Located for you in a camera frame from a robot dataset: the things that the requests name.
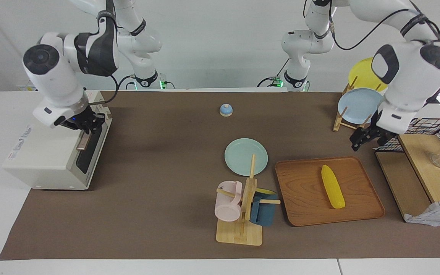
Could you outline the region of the yellow corn cob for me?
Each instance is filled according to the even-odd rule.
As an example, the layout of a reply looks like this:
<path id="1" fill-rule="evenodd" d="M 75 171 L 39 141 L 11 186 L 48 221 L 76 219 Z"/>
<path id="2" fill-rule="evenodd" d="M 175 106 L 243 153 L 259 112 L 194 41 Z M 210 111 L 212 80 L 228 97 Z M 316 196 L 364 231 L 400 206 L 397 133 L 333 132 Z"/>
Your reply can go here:
<path id="1" fill-rule="evenodd" d="M 324 164 L 321 167 L 321 176 L 325 193 L 328 196 L 329 202 L 334 209 L 342 209 L 346 207 L 344 195 L 342 194 L 340 185 L 332 169 Z"/>

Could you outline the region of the pale green plate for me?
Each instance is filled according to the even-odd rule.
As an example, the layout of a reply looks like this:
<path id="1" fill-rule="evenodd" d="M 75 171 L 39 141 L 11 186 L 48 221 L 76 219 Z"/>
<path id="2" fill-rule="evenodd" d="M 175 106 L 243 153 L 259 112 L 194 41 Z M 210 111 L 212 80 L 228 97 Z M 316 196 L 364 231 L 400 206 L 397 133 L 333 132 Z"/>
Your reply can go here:
<path id="1" fill-rule="evenodd" d="M 269 157 L 264 146 L 254 139 L 241 138 L 230 142 L 225 149 L 225 162 L 235 174 L 250 176 L 252 155 L 255 155 L 253 174 L 257 175 L 267 167 Z"/>

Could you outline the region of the white toaster oven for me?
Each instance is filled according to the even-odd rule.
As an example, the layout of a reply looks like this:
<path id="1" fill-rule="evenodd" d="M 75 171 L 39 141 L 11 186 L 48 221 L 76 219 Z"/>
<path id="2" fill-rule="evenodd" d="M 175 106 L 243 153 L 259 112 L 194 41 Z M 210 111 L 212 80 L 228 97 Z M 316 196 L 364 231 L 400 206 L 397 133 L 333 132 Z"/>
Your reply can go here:
<path id="1" fill-rule="evenodd" d="M 101 104 L 91 108 L 96 113 L 104 113 L 110 127 L 112 115 L 108 106 Z M 92 170 L 85 175 L 76 166 L 79 150 L 84 149 L 82 135 L 80 130 L 63 126 L 51 129 L 33 119 L 19 136 L 2 168 L 33 189 L 87 190 L 105 140 Z"/>

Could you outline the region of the wooden plate rack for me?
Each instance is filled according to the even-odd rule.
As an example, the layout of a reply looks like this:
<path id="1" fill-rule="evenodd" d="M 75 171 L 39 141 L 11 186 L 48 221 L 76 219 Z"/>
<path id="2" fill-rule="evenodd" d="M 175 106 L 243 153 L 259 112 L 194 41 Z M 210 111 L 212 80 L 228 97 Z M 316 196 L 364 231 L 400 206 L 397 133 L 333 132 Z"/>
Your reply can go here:
<path id="1" fill-rule="evenodd" d="M 351 90 L 353 90 L 353 89 L 349 89 L 349 84 L 348 84 L 342 95 L 344 95 L 346 92 L 349 92 Z M 345 127 L 356 130 L 358 127 L 365 127 L 367 124 L 369 124 L 371 118 L 372 118 L 372 116 L 367 117 L 367 119 L 362 124 L 353 124 L 353 123 L 349 123 L 348 121 L 344 120 L 342 118 L 342 115 L 337 111 L 335 123 L 332 127 L 332 130 L 334 132 L 337 132 L 340 129 L 340 126 L 345 126 Z"/>

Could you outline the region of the light blue plate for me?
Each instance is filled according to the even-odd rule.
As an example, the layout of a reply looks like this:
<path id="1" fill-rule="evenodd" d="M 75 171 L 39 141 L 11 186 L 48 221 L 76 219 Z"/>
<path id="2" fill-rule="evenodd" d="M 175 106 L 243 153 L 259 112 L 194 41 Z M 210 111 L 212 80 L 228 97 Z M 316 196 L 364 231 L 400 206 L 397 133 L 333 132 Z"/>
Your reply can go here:
<path id="1" fill-rule="evenodd" d="M 374 89 L 356 88 L 341 97 L 338 112 L 349 123 L 362 124 L 377 111 L 382 99 L 382 94 Z"/>

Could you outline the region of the yellow plate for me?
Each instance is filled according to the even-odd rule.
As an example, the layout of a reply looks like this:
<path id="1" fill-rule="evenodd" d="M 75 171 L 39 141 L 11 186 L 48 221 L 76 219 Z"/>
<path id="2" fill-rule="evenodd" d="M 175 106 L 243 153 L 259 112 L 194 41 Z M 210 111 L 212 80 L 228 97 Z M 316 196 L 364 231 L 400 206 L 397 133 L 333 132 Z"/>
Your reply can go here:
<path id="1" fill-rule="evenodd" d="M 358 61 L 350 70 L 348 75 L 349 89 L 369 88 L 377 92 L 387 89 L 388 85 L 383 83 L 372 71 L 373 57 Z"/>

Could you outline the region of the brown wooden tray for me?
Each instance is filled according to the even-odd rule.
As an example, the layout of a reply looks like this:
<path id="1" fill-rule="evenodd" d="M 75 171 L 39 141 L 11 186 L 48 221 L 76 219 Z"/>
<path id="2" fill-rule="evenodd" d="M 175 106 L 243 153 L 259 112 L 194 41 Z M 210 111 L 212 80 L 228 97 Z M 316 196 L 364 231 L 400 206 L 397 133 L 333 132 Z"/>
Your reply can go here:
<path id="1" fill-rule="evenodd" d="M 345 207 L 335 209 L 322 181 L 322 167 L 335 173 Z M 313 226 L 381 218 L 385 209 L 365 171 L 354 156 L 276 163 L 281 196 L 292 226 Z"/>

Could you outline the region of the brown table mat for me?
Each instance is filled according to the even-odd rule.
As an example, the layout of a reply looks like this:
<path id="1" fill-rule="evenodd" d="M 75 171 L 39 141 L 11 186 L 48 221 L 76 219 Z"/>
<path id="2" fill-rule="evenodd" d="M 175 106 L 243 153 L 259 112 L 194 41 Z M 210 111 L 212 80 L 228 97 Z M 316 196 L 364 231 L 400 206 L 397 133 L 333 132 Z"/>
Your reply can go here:
<path id="1" fill-rule="evenodd" d="M 440 226 L 402 220 L 374 156 L 354 152 L 352 131 L 332 132 L 339 93 L 119 92 L 86 191 L 31 190 L 0 260 L 440 257 Z M 223 117 L 222 104 L 233 114 Z M 260 142 L 269 163 L 262 188 L 278 191 L 283 160 L 354 155 L 384 205 L 383 218 L 292 227 L 277 206 L 261 246 L 215 240 L 215 189 L 244 181 L 224 151 Z"/>

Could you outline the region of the dark blue mug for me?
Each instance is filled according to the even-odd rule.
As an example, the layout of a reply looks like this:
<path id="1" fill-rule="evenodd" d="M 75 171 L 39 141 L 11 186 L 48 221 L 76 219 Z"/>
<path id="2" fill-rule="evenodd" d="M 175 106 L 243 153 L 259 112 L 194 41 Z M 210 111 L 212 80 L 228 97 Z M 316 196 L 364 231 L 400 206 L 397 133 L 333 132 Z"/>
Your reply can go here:
<path id="1" fill-rule="evenodd" d="M 269 189 L 257 188 L 252 200 L 249 221 L 259 226 L 271 226 L 276 205 L 260 202 L 262 199 L 278 200 L 278 194 Z"/>

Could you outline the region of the pink mug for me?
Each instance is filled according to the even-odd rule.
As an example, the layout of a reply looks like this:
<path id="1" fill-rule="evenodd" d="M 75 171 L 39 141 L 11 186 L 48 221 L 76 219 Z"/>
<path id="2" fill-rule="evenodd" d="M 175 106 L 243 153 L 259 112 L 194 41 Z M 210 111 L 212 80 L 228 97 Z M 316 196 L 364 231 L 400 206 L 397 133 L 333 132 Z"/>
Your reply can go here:
<path id="1" fill-rule="evenodd" d="M 217 192 L 215 199 L 215 216 L 225 222 L 237 221 L 241 215 L 243 184 L 239 181 L 224 181 L 218 189 L 229 193 Z"/>

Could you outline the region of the wooden mug rack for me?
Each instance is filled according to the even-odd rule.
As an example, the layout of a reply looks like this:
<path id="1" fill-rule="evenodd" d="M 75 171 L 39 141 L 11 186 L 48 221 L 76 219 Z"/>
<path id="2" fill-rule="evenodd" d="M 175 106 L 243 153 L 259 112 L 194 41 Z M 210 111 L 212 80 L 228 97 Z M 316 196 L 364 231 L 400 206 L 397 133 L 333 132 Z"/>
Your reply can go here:
<path id="1" fill-rule="evenodd" d="M 254 177 L 255 155 L 252 155 L 252 164 L 250 176 L 243 184 L 243 193 L 241 199 L 241 215 L 237 221 L 225 222 L 218 219 L 215 239 L 220 243 L 231 243 L 239 245 L 260 246 L 262 245 L 262 226 L 249 221 L 251 214 L 251 205 L 254 193 L 257 189 L 257 179 Z"/>

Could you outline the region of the wooden shelf with black frame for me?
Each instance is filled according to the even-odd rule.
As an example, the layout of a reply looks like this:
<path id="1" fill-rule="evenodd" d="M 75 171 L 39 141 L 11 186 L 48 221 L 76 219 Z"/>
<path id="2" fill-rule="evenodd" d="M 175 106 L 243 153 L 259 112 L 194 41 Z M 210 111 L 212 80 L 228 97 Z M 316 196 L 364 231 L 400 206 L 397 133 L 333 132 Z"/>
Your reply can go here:
<path id="1" fill-rule="evenodd" d="M 402 215 L 422 214 L 440 201 L 440 168 L 429 153 L 440 153 L 440 140 L 433 135 L 404 134 L 398 137 L 404 152 L 375 152 Z"/>

